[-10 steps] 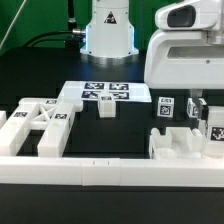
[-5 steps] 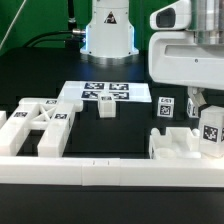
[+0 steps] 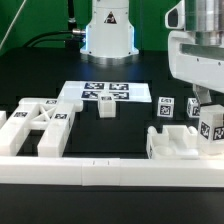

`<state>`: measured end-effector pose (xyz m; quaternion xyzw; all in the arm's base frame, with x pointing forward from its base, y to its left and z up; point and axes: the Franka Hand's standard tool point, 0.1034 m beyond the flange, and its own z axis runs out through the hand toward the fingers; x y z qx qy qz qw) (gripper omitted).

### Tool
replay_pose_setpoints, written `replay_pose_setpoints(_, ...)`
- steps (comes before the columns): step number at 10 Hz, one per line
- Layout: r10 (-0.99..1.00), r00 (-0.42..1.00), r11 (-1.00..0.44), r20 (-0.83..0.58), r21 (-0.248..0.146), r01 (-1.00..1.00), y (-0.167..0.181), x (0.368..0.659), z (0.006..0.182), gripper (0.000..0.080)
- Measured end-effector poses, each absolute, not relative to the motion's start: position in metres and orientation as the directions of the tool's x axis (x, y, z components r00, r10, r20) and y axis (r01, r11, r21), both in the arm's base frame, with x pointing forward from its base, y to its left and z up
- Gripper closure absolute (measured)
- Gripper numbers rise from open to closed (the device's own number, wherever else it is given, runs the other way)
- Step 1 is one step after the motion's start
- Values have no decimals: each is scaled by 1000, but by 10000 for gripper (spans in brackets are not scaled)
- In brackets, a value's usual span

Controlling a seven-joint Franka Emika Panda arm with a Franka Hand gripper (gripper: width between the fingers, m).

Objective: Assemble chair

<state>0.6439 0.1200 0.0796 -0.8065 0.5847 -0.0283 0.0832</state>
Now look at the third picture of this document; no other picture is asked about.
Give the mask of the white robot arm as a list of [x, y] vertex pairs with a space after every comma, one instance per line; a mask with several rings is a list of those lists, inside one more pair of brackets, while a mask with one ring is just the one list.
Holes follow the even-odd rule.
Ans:
[[[129, 0], [92, 0], [83, 59], [100, 64], [134, 60], [134, 27]], [[191, 83], [201, 104], [212, 90], [224, 93], [224, 0], [180, 0], [165, 15], [168, 61], [173, 77]]]

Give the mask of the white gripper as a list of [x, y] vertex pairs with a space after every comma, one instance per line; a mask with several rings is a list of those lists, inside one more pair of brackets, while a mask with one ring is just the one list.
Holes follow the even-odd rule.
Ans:
[[173, 77], [192, 83], [200, 105], [224, 93], [224, 0], [180, 0], [165, 15]]

